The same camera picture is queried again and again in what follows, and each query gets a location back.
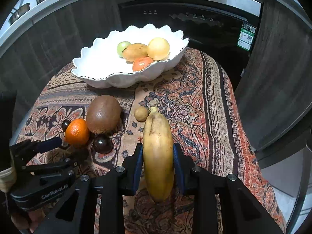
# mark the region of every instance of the fruit bowl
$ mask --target fruit bowl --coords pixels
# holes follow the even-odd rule
[[[118,43],[142,43],[148,45],[155,38],[166,39],[170,44],[170,53],[166,60],[154,61],[141,71],[132,71],[132,62],[119,57]],[[157,78],[164,71],[174,68],[181,60],[189,39],[183,39],[183,32],[172,32],[169,26],[156,28],[147,24],[143,28],[129,26],[125,31],[112,31],[107,38],[97,38],[92,47],[81,49],[81,57],[74,58],[71,72],[95,88],[127,88],[137,82],[148,82]]]

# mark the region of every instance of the tablecloth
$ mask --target tablecloth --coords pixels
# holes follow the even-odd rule
[[[46,85],[36,100],[18,142],[64,139],[64,119],[85,118],[88,106],[98,95],[112,95],[122,107],[121,121],[110,135],[113,150],[99,154],[91,149],[88,160],[76,174],[99,176],[121,165],[142,141],[144,123],[136,121],[138,106],[158,106],[169,121],[174,142],[191,156],[196,165],[219,176],[234,173],[266,208],[285,232],[285,219],[277,205],[272,186],[263,179],[255,155],[243,130],[230,80],[214,59],[188,48],[179,64],[150,82],[140,82],[126,89],[95,89],[71,74],[72,63],[66,65]],[[66,151],[54,149],[37,154],[31,164],[57,162]],[[134,197],[124,196],[126,233],[191,233],[193,196],[182,196],[175,186],[170,197],[161,204],[149,197],[144,174]],[[218,207],[219,233],[222,233]],[[95,233],[98,231],[99,203]]]

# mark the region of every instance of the banana stem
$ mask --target banana stem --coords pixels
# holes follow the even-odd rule
[[[151,113],[158,112],[158,107],[151,106],[149,109],[151,110]]]

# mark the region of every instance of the silver bolt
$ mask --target silver bolt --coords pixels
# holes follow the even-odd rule
[[[229,174],[227,178],[231,181],[235,181],[237,179],[237,177],[234,174]]]
[[[194,166],[194,167],[192,168],[192,170],[193,170],[194,172],[196,172],[196,173],[200,172],[200,169],[201,169],[200,166]]]
[[[82,182],[85,182],[85,181],[87,181],[88,179],[89,179],[89,175],[87,175],[87,174],[83,174],[83,175],[80,176],[80,180],[81,180]]]
[[[118,173],[122,173],[124,171],[124,167],[123,166],[117,166],[115,170]]]

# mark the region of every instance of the orange in bowl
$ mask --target orange in bowl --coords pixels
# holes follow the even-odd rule
[[[84,119],[73,120],[65,132],[66,141],[74,146],[85,145],[90,136],[87,122]]]
[[[150,65],[153,61],[150,57],[140,57],[134,60],[132,64],[132,70],[134,71],[141,71],[145,69],[148,65]]]

